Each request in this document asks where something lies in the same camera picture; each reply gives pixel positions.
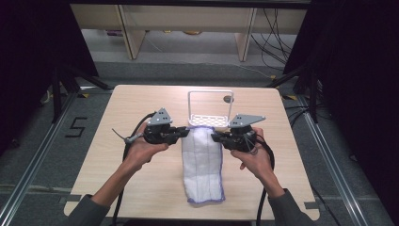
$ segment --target gray sleeve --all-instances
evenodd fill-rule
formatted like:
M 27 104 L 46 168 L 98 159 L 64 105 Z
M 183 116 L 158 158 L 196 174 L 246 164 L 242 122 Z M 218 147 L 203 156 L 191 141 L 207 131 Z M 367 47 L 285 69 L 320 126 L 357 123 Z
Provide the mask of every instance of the gray sleeve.
M 288 189 L 276 199 L 268 199 L 272 207 L 276 225 L 315 225 L 308 215 L 302 213 Z
M 62 226 L 94 226 L 100 225 L 109 211 L 109 206 L 102 206 L 93 202 L 91 196 L 86 195 L 73 209 Z

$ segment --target cable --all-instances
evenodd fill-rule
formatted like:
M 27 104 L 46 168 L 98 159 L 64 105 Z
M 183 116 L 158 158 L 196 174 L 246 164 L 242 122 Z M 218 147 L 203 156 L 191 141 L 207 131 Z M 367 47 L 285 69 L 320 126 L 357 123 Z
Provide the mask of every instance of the cable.
M 155 48 L 156 50 L 158 50 L 160 53 L 164 53 L 164 51 L 162 51 L 160 48 L 158 48 L 150 39 L 148 39 L 147 37 L 144 36 L 144 39 L 150 43 L 150 45 L 152 45 L 153 48 Z
M 270 23 L 270 20 L 269 20 L 269 18 L 268 18 L 268 16 L 267 16 L 267 13 L 266 13 L 266 10 L 265 10 L 265 9 L 263 9 L 263 13 L 264 13 L 264 16 L 265 16 L 265 18 L 266 18 L 266 20 L 267 20 L 267 22 L 269 23 L 269 26 L 270 26 L 270 34 L 269 34 L 269 37 L 268 37 L 267 40 L 269 40 L 271 34 L 273 34 L 274 37 L 275 37 L 275 39 L 276 39 L 276 41 L 277 41 L 278 44 L 279 44 L 279 48 L 278 48 L 278 47 L 275 47 L 275 46 L 273 46 L 273 47 L 276 48 L 276 49 L 281 50 L 282 55 L 284 56 L 285 60 L 287 60 L 287 59 L 288 59 L 287 53 L 288 53 L 288 54 L 290 54 L 290 53 L 287 52 L 287 51 L 285 51 L 282 45 L 285 45 L 285 46 L 286 46 L 288 49 L 290 49 L 290 50 L 291 50 L 291 47 L 289 47 L 287 44 L 285 44 L 285 42 L 284 42 L 284 41 L 281 39 L 281 37 L 279 36 L 279 22 L 278 22 L 279 11 L 278 11 L 278 9 L 275 8 L 275 21 L 274 21 L 273 25 Z
M 317 197 L 319 197 L 320 201 L 323 203 L 323 205 L 325 206 L 325 208 L 328 210 L 328 212 L 331 214 L 331 216 L 334 218 L 335 223 L 338 226 L 341 226 L 340 221 L 337 219 L 337 217 L 335 217 L 334 213 L 332 213 L 332 211 L 329 209 L 328 205 L 326 204 L 325 200 L 322 198 L 322 196 L 319 194 L 319 192 L 316 190 L 316 188 L 314 188 L 314 186 L 311 184 L 311 189 L 314 191 L 314 193 L 316 193 Z
M 262 53 L 261 53 L 261 58 L 262 58 L 263 64 L 264 64 L 266 67 L 271 68 L 271 69 L 274 69 L 274 70 L 278 70 L 278 71 L 283 71 L 283 69 L 278 69 L 278 68 L 272 67 L 272 66 L 270 66 L 270 65 L 267 65 L 267 63 L 264 61 L 263 53 L 264 53 L 264 51 L 262 51 Z
M 317 104 L 316 105 L 317 107 L 327 107 L 327 106 L 325 106 L 324 104 L 322 104 L 322 103 L 320 103 L 320 104 Z M 297 106 L 286 106 L 286 107 L 284 107 L 284 109 L 294 109 L 294 108 L 305 108 L 305 107 L 309 107 L 309 106 L 304 106 L 304 105 L 297 105 Z
M 257 137 L 260 137 L 262 140 L 256 139 L 256 142 L 260 143 L 262 147 L 267 151 L 270 157 L 270 164 L 272 167 L 272 170 L 274 170 L 275 167 L 275 157 L 273 154 L 272 149 L 267 145 L 266 141 L 264 140 L 263 137 L 257 135 Z M 263 188 L 261 199 L 259 201 L 259 207 L 258 207 L 258 213 L 256 215 L 256 226 L 261 226 L 261 215 L 262 215 L 262 210 L 263 210 L 263 204 L 264 204 L 264 199 L 266 198 L 266 189 Z
M 255 41 L 255 43 L 258 45 L 258 47 L 259 47 L 263 52 L 269 54 L 271 57 L 273 57 L 274 59 L 276 59 L 277 61 L 279 61 L 279 62 L 282 63 L 282 64 L 285 64 L 285 63 L 286 63 L 286 61 L 285 61 L 284 59 L 278 57 L 277 55 L 273 54 L 273 53 L 270 52 L 269 50 L 265 49 L 265 48 L 264 48 L 265 44 L 264 44 L 264 45 L 260 45 L 260 44 L 258 43 L 258 41 L 253 37 L 252 34 L 251 34 L 250 36 L 252 37 L 252 39 Z
M 136 126 L 135 130 L 133 131 L 133 133 L 131 134 L 131 137 L 134 136 L 138 129 L 140 128 L 141 124 L 148 118 L 151 118 L 152 116 L 155 115 L 156 112 L 148 114 L 147 116 L 145 116 Z M 127 154 L 129 153 L 129 149 L 132 146 L 132 144 L 126 143 L 125 145 L 125 149 L 123 151 L 123 158 L 122 161 L 124 161 L 124 159 L 126 158 Z M 118 201 L 117 201 L 117 206 L 115 207 L 115 211 L 114 211 L 114 216 L 112 217 L 112 226 L 116 226 L 118 225 L 120 222 L 117 222 L 118 219 L 118 212 L 120 211 L 120 205 L 122 203 L 122 198 L 123 198 L 123 191 L 124 189 L 120 192 L 120 194 L 118 195 Z
M 288 118 L 291 118 L 293 115 L 297 114 L 294 119 L 290 122 L 291 124 L 291 128 L 294 127 L 294 123 L 295 121 L 301 116 L 303 115 L 303 113 L 305 113 L 306 111 L 309 110 L 309 107 L 307 106 L 305 109 L 296 111 L 296 113 L 292 114 L 291 116 L 289 116 Z M 314 191 L 314 193 L 316 193 L 316 195 L 319 197 L 320 201 L 323 203 L 323 205 L 326 207 L 326 209 L 328 210 L 328 212 L 331 214 L 331 216 L 334 218 L 335 222 L 337 223 L 338 226 L 341 226 L 341 223 L 339 222 L 339 220 L 335 217 L 334 213 L 329 209 L 327 203 L 324 201 L 324 199 L 322 198 L 322 196 L 319 194 L 319 192 L 313 187 L 313 185 L 311 184 L 311 189 Z
M 277 49 L 277 50 L 280 50 L 279 47 L 276 47 L 276 46 L 272 45 L 271 43 L 269 43 L 269 39 L 270 39 L 271 35 L 272 35 L 272 33 L 270 33 L 269 36 L 267 36 L 267 39 L 265 39 L 263 34 L 261 33 L 261 37 L 264 40 L 264 42 L 266 42 L 268 45 L 270 45 L 270 47 L 272 47 L 274 49 Z

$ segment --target person's right hand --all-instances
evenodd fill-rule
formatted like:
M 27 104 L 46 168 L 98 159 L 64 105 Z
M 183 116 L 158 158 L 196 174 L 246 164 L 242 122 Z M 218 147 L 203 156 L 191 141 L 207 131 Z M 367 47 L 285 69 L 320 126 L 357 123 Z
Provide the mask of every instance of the person's right hand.
M 263 129 L 255 127 L 252 129 L 263 140 Z M 271 167 L 269 154 L 262 144 L 256 143 L 255 147 L 258 149 L 258 152 L 255 154 L 232 150 L 231 155 L 242 161 L 240 170 L 249 169 L 261 181 L 264 189 L 269 194 L 269 198 L 276 198 L 283 195 L 285 192 Z
M 261 137 L 261 140 L 263 140 L 263 129 L 256 127 L 252 129 Z M 261 179 L 266 173 L 273 172 L 273 170 L 270 164 L 270 156 L 262 144 L 256 143 L 255 148 L 258 149 L 256 154 L 232 150 L 231 155 L 242 161 L 240 170 L 248 168 L 258 179 Z

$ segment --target white towel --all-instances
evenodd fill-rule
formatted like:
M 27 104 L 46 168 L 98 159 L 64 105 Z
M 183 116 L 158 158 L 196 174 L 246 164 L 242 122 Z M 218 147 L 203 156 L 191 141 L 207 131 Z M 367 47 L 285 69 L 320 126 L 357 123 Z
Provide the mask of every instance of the white towel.
M 184 187 L 190 203 L 223 202 L 222 145 L 212 140 L 213 127 L 188 127 L 182 138 Z

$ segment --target aluminum rail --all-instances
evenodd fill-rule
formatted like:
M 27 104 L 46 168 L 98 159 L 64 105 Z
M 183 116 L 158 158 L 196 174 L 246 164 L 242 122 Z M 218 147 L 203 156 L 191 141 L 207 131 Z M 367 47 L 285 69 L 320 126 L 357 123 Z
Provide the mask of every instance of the aluminum rail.
M 6 204 L 2 206 L 2 210 L 0 213 L 0 223 L 2 226 L 7 226 L 11 223 L 13 217 L 15 216 L 21 202 L 24 199 L 24 195 L 29 189 L 30 184 L 35 178 L 37 172 L 40 169 L 41 163 L 46 157 L 48 151 L 50 150 L 51 145 L 56 137 L 56 134 L 59 131 L 63 121 L 66 118 L 69 108 L 71 107 L 73 101 L 76 99 L 77 93 L 69 93 L 63 107 L 61 115 L 58 117 L 58 120 L 51 124 L 44 140 L 41 142 L 38 150 L 30 161 L 28 167 L 24 171 L 24 175 L 15 186 L 11 195 L 9 196 Z
M 307 106 L 307 102 L 303 96 L 298 96 L 298 101 L 301 105 Z M 320 130 L 318 123 L 314 123 L 311 118 L 311 114 L 304 113 L 306 122 L 308 123 L 311 133 L 313 134 L 314 139 L 316 140 L 317 146 L 319 147 L 320 153 L 326 161 L 327 168 L 331 174 L 331 177 L 338 188 L 338 191 L 343 198 L 343 203 L 346 206 L 346 209 L 349 213 L 349 216 L 352 218 L 352 221 L 355 225 L 370 225 L 367 221 L 366 217 L 363 214 L 363 211 L 360 208 L 358 201 L 354 193 L 352 192 L 349 184 L 346 182 L 343 173 L 334 157 L 334 154 L 328 147 L 328 144 L 323 136 L 323 133 Z

